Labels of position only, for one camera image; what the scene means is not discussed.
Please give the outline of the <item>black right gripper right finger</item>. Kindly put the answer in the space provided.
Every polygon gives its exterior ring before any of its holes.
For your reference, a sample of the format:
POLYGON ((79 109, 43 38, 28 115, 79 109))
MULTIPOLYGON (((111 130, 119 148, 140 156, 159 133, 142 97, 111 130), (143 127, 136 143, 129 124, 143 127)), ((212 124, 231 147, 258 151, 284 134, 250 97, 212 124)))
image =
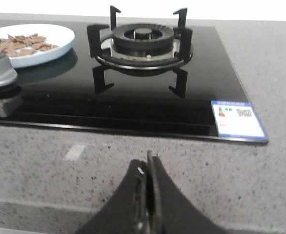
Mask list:
POLYGON ((161 160, 147 151, 148 212, 151 234, 226 234, 183 195, 161 160))

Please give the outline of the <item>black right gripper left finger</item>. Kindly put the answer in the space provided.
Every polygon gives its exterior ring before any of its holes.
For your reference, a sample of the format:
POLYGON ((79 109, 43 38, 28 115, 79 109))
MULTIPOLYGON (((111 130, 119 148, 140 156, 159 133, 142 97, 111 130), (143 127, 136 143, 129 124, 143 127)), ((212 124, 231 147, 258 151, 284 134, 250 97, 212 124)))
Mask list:
POLYGON ((108 202, 77 234, 145 234, 147 232, 147 164, 134 159, 108 202))

